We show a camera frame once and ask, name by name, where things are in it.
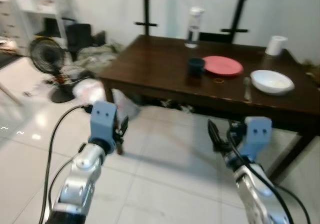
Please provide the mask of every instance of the white wall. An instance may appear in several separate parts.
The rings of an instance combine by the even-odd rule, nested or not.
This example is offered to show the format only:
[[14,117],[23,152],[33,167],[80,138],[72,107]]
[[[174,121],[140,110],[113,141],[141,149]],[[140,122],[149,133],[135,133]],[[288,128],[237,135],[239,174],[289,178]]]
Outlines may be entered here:
[[[76,16],[81,22],[93,25],[94,31],[108,31],[112,38],[125,45],[138,34],[143,21],[143,0],[72,0]],[[151,0],[151,27],[155,36],[185,37],[188,10],[200,5],[206,9],[202,31],[219,32],[229,28],[237,0]],[[287,47],[303,61],[319,61],[320,0],[247,0],[236,43],[266,46],[272,35],[288,37]]]

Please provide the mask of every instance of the electric fan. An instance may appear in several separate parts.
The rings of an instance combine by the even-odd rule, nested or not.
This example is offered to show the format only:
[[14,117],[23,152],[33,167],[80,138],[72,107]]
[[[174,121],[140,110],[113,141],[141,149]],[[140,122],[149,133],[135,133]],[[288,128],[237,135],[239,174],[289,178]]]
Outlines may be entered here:
[[65,51],[57,42],[47,37],[36,38],[29,46],[29,54],[34,66],[39,71],[54,76],[57,87],[50,94],[52,102],[64,103],[75,98],[72,94],[71,80],[62,73]]

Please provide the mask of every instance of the red plate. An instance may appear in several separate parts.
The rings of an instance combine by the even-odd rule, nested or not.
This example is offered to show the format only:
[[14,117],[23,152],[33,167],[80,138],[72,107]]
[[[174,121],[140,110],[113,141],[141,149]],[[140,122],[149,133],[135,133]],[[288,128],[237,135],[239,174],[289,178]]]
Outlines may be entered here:
[[209,56],[203,58],[204,69],[222,76],[236,76],[243,72],[242,65],[234,59],[222,56]]

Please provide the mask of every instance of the tabletop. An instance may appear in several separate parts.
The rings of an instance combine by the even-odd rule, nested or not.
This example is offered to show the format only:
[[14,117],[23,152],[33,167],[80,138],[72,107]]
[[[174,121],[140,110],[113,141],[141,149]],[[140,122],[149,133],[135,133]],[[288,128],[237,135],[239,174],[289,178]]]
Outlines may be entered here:
[[[219,77],[205,73],[201,78],[188,76],[191,57],[225,56],[240,62],[243,74]],[[244,99],[244,77],[259,70],[273,70],[288,76],[295,89],[284,96],[270,96],[251,89],[251,102]],[[140,35],[101,74],[102,80],[130,83],[141,87],[225,100],[250,107],[267,107],[320,117],[320,94],[291,54],[284,50],[278,57],[265,54],[265,47],[200,41],[197,48],[185,47],[183,39]],[[223,83],[216,83],[222,78]]]

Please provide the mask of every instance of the clear plastic bottle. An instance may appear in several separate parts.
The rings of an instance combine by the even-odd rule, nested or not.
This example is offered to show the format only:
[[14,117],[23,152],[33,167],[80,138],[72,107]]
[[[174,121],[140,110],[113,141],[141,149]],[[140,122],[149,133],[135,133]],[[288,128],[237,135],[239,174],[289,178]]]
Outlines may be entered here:
[[196,48],[198,46],[201,17],[204,12],[205,10],[200,7],[192,7],[190,9],[188,33],[185,41],[185,45],[188,48]]

